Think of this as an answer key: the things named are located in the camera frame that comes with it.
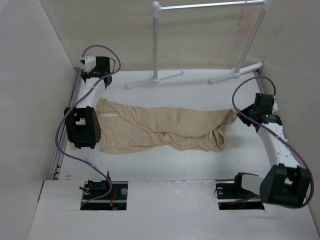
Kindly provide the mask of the beige trousers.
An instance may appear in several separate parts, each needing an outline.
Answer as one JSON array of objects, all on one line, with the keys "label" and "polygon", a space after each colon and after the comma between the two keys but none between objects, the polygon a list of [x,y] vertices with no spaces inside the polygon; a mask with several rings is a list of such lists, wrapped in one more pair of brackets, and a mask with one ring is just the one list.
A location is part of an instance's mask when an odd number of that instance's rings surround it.
[{"label": "beige trousers", "polygon": [[110,155],[143,152],[170,146],[178,151],[222,152],[226,127],[235,109],[195,110],[183,107],[145,108],[98,100],[95,108],[101,127],[99,149]]}]

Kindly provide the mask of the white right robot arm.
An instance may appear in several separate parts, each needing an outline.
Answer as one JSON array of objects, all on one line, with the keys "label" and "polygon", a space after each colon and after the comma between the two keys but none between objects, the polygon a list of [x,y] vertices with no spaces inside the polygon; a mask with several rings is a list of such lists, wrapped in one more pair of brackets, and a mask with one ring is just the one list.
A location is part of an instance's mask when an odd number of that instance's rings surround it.
[{"label": "white right robot arm", "polygon": [[254,126],[265,147],[270,170],[259,186],[264,203],[287,208],[301,208],[311,184],[310,170],[302,168],[283,142],[283,123],[273,114],[275,100],[271,94],[256,93],[254,103],[238,114],[247,126]]}]

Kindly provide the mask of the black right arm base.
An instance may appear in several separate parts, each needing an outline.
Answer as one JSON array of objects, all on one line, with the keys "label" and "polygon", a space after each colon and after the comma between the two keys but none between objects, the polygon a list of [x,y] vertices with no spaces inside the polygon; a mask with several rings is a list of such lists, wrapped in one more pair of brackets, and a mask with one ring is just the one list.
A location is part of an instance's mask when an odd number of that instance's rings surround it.
[{"label": "black right arm base", "polygon": [[259,196],[262,180],[258,175],[247,172],[239,172],[233,179],[217,180],[213,195],[218,200],[218,209],[265,210]]}]

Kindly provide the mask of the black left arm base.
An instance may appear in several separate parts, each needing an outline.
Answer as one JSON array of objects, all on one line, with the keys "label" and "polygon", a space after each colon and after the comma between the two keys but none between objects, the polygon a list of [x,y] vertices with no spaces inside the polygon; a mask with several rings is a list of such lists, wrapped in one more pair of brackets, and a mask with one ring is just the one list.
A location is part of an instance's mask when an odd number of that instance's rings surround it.
[{"label": "black left arm base", "polygon": [[128,181],[88,180],[82,191],[81,211],[126,211],[129,191]]}]

